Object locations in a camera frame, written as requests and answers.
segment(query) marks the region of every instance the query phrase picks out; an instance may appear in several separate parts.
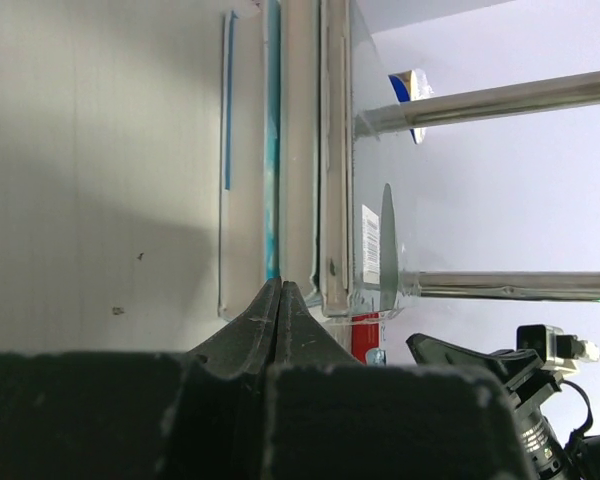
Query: barcode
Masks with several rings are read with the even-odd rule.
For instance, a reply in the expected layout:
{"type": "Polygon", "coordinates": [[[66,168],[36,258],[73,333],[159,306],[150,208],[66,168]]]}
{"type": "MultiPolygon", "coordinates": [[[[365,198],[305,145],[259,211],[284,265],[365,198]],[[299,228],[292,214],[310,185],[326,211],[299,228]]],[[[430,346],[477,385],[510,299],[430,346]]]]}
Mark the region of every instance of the barcode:
{"type": "Polygon", "coordinates": [[[362,206],[362,281],[380,283],[380,222],[378,215],[362,206]]]}

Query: red object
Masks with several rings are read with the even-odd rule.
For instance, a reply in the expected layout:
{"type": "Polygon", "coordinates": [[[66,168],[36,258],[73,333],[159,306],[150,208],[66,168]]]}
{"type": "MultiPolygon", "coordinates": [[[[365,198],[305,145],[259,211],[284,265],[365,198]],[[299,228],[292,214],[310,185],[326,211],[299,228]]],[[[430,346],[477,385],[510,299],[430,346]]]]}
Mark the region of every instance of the red object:
{"type": "Polygon", "coordinates": [[[356,325],[355,322],[362,322],[369,319],[379,319],[380,313],[370,313],[353,317],[353,327],[351,328],[351,353],[362,363],[367,363],[367,352],[372,348],[380,347],[380,324],[363,323],[356,325]]]}

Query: gray wall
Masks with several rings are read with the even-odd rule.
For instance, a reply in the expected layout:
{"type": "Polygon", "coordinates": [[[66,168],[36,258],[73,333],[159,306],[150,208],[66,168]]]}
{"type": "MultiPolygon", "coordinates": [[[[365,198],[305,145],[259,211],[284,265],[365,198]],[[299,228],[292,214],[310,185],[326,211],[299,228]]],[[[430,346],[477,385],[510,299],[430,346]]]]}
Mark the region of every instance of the gray wall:
{"type": "Polygon", "coordinates": [[[224,324],[227,5],[0,0],[0,350],[183,350],[224,324]]]}
{"type": "Polygon", "coordinates": [[[358,0],[358,4],[369,31],[374,33],[508,1],[511,0],[358,0]]]}
{"type": "MultiPolygon", "coordinates": [[[[600,70],[600,0],[518,0],[384,32],[388,71],[423,68],[437,95],[600,70]]],[[[600,270],[600,106],[430,129],[418,165],[423,270],[600,270]]],[[[519,324],[548,323],[600,346],[600,304],[422,299],[387,327],[493,351],[519,324]]],[[[576,381],[600,433],[600,364],[576,381]]],[[[546,408],[565,439],[585,416],[574,393],[546,408]]]]}

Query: black camera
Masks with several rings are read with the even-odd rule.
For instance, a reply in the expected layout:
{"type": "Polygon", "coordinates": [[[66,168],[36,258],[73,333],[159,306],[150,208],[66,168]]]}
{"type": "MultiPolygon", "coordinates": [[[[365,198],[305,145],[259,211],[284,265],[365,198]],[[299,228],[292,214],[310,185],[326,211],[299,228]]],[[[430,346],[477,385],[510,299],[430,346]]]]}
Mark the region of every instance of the black camera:
{"type": "Polygon", "coordinates": [[[565,335],[555,327],[528,325],[518,328],[516,350],[483,354],[422,334],[407,345],[418,364],[473,365],[491,371],[504,385],[514,412],[518,433],[539,480],[600,480],[600,435],[585,436],[593,425],[587,394],[565,377],[578,372],[580,361],[598,361],[591,342],[565,335]],[[587,405],[587,420],[562,447],[541,405],[561,385],[574,388],[587,405]]]}

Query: metal rod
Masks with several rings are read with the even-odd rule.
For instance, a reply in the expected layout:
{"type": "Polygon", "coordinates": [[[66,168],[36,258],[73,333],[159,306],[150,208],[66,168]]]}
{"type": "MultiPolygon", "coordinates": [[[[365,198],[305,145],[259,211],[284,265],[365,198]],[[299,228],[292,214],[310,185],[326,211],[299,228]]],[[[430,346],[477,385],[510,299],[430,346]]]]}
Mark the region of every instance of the metal rod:
{"type": "Polygon", "coordinates": [[[423,297],[600,302],[600,273],[420,272],[419,283],[423,297]]]}
{"type": "Polygon", "coordinates": [[[371,110],[358,118],[356,128],[364,135],[599,103],[600,72],[593,72],[371,110]]]}

